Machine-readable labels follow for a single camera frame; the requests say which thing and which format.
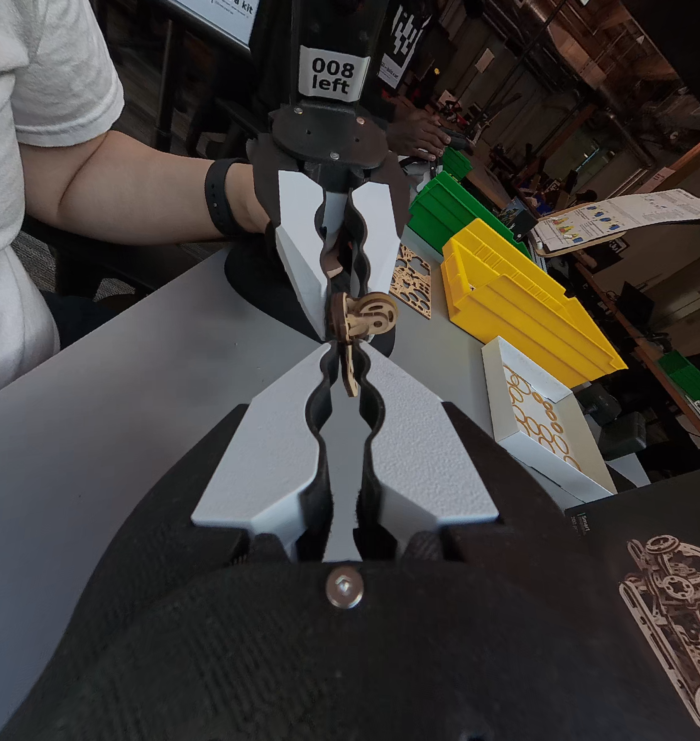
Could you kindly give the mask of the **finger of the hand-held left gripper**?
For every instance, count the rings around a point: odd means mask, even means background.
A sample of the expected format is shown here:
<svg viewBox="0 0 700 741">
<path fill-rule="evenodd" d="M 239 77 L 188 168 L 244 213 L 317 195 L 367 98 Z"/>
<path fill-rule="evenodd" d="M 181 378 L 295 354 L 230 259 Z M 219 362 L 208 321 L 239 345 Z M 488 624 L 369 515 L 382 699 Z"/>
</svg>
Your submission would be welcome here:
<svg viewBox="0 0 700 741">
<path fill-rule="evenodd" d="M 281 222 L 275 228 L 277 251 L 299 303 L 320 341 L 326 338 L 329 278 L 321 263 L 326 243 L 322 229 L 336 237 L 342 225 L 341 193 L 326 193 L 297 171 L 279 171 Z"/>
<path fill-rule="evenodd" d="M 388 293 L 401 243 L 389 186 L 368 181 L 350 190 L 344 226 L 351 246 L 351 297 Z"/>
</svg>

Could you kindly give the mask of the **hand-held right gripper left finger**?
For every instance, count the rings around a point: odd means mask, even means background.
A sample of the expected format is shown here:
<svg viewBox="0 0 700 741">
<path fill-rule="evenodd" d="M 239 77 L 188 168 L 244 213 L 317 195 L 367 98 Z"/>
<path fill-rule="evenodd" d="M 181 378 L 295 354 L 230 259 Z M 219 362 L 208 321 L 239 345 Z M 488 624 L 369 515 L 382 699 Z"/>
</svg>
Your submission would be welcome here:
<svg viewBox="0 0 700 741">
<path fill-rule="evenodd" d="M 253 398 L 191 514 L 195 525 L 270 534 L 292 561 L 321 558 L 334 507 L 320 431 L 334 381 L 332 342 Z"/>
</svg>

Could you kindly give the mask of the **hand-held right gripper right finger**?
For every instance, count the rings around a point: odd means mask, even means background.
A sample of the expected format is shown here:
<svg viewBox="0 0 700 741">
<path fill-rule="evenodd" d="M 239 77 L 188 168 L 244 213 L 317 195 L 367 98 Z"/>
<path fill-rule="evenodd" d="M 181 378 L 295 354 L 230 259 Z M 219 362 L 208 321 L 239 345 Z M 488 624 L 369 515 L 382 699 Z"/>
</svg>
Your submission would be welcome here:
<svg viewBox="0 0 700 741">
<path fill-rule="evenodd" d="M 361 557 L 392 560 L 417 533 L 494 522 L 498 509 L 441 398 L 368 342 L 353 360 L 370 427 L 353 531 Z"/>
</svg>

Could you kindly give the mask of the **wooden model assembly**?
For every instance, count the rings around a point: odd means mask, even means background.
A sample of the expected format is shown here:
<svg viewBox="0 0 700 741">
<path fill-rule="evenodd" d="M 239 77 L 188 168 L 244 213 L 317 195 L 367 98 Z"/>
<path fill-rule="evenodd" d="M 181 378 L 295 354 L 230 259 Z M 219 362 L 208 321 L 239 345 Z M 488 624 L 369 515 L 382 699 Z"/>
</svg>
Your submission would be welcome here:
<svg viewBox="0 0 700 741">
<path fill-rule="evenodd" d="M 328 305 L 328 327 L 336 339 L 343 384 L 349 397 L 357 397 L 353 348 L 355 343 L 393 329 L 398 310 L 391 296 L 371 292 L 355 298 L 346 292 L 334 293 Z"/>
</svg>

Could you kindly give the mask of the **person's left forearm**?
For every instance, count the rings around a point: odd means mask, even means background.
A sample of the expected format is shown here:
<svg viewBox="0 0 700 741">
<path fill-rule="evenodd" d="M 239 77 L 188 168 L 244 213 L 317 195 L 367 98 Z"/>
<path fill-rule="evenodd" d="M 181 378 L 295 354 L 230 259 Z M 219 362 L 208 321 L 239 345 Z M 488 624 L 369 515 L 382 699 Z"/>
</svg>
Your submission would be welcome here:
<svg viewBox="0 0 700 741">
<path fill-rule="evenodd" d="M 68 233 L 118 245 L 217 239 L 211 162 L 155 150 L 116 131 L 67 147 L 20 144 L 25 209 Z"/>
</svg>

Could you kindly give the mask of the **perforated wooden parts sheet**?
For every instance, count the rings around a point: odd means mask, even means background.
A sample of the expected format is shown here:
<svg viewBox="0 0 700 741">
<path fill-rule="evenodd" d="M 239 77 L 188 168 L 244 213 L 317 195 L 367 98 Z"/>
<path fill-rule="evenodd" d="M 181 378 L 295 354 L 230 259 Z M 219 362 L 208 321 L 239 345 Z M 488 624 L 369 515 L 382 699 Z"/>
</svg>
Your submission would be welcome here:
<svg viewBox="0 0 700 741">
<path fill-rule="evenodd" d="M 427 320 L 431 319 L 431 267 L 403 244 L 397 252 L 390 293 Z"/>
</svg>

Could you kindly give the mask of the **black model kit box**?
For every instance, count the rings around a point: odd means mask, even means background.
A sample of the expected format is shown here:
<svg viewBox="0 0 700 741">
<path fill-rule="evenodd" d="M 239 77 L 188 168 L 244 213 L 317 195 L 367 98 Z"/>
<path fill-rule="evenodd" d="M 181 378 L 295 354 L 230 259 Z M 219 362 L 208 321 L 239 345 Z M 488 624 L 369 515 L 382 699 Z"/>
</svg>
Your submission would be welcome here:
<svg viewBox="0 0 700 741">
<path fill-rule="evenodd" d="M 566 510 L 634 621 L 639 646 L 700 739 L 700 470 Z"/>
</svg>

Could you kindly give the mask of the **person's left hand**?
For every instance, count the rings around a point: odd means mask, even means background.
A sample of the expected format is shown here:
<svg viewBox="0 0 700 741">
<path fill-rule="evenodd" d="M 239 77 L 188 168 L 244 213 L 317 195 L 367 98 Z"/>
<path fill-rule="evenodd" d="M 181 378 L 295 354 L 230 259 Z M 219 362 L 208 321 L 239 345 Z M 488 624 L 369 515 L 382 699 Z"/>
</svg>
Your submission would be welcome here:
<svg viewBox="0 0 700 741">
<path fill-rule="evenodd" d="M 225 195 L 235 222 L 247 233 L 264 234 L 270 218 L 254 190 L 253 167 L 234 163 L 225 177 Z"/>
</svg>

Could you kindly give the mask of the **large green plastic bin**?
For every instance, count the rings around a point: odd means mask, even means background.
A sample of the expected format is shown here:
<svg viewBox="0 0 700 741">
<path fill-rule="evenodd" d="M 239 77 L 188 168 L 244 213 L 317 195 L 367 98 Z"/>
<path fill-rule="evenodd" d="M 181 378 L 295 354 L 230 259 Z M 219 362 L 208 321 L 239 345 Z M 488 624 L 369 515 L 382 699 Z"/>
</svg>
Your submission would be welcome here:
<svg viewBox="0 0 700 741">
<path fill-rule="evenodd" d="M 530 257 L 527 247 L 514 237 L 512 231 L 445 171 L 419 191 L 409 212 L 409 228 L 438 254 L 443 253 L 443 246 L 452 236 L 480 218 L 522 254 Z"/>
</svg>

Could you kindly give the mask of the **black wristband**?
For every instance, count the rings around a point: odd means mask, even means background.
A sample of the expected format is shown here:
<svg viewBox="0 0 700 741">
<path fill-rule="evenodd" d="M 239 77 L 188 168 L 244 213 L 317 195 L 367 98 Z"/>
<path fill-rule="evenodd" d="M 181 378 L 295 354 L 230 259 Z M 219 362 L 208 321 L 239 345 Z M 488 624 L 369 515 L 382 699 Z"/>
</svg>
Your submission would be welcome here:
<svg viewBox="0 0 700 741">
<path fill-rule="evenodd" d="M 225 192 L 225 181 L 229 169 L 234 164 L 248 164 L 247 159 L 218 159 L 210 164 L 204 181 L 204 193 L 208 215 L 212 224 L 225 237 L 247 234 L 234 217 Z"/>
</svg>

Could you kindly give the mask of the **small green plastic bin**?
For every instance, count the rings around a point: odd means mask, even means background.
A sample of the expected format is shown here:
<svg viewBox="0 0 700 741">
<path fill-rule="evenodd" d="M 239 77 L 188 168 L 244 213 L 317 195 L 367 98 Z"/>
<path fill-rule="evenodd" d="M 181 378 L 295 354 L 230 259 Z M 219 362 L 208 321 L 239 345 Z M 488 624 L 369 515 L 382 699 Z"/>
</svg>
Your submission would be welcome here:
<svg viewBox="0 0 700 741">
<path fill-rule="evenodd" d="M 447 147 L 445 149 L 440 162 L 442 172 L 447 173 L 457 181 L 466 179 L 467 175 L 473 169 L 472 162 L 467 155 L 453 147 Z"/>
</svg>

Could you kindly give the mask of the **wooden sheet with rings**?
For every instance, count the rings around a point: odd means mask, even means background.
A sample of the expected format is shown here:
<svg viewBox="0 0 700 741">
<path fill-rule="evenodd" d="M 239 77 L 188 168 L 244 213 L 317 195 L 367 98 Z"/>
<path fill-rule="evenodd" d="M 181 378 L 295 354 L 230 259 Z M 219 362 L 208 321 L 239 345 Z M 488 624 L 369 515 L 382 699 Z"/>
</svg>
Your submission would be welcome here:
<svg viewBox="0 0 700 741">
<path fill-rule="evenodd" d="M 577 458 L 572 455 L 555 404 L 510 366 L 504 365 L 503 370 L 514 418 L 521 430 L 539 445 L 581 471 Z"/>
</svg>

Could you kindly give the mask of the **black and white printed tag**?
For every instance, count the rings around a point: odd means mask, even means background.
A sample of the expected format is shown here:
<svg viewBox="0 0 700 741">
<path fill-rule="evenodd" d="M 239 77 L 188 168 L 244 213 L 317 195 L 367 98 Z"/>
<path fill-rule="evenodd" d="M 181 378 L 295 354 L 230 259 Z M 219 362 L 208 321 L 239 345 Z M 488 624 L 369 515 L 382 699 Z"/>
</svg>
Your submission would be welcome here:
<svg viewBox="0 0 700 741">
<path fill-rule="evenodd" d="M 377 77 L 390 90 L 397 91 L 420 39 L 430 24 L 435 2 L 390 2 L 380 37 L 380 63 Z"/>
</svg>

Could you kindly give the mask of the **small black box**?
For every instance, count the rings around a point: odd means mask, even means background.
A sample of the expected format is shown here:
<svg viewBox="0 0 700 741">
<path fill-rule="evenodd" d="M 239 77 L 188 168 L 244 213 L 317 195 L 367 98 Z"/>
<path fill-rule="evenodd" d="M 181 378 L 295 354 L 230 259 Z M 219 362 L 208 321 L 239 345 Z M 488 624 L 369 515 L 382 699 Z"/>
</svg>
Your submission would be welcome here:
<svg viewBox="0 0 700 741">
<path fill-rule="evenodd" d="M 522 242 L 536 226 L 540 215 L 533 209 L 528 199 L 516 196 L 500 211 L 498 219 L 512 232 L 515 242 Z"/>
</svg>

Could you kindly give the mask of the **person's white t-shirt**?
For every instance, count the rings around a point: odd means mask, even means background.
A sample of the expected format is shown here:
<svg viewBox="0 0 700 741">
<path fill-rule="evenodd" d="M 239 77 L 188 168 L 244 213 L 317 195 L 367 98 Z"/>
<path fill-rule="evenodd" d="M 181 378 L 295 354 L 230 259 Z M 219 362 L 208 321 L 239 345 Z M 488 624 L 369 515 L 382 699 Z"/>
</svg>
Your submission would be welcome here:
<svg viewBox="0 0 700 741">
<path fill-rule="evenodd" d="M 59 351 L 48 305 L 12 248 L 25 214 L 19 145 L 90 141 L 123 105 L 89 2 L 0 1 L 0 389 Z"/>
</svg>

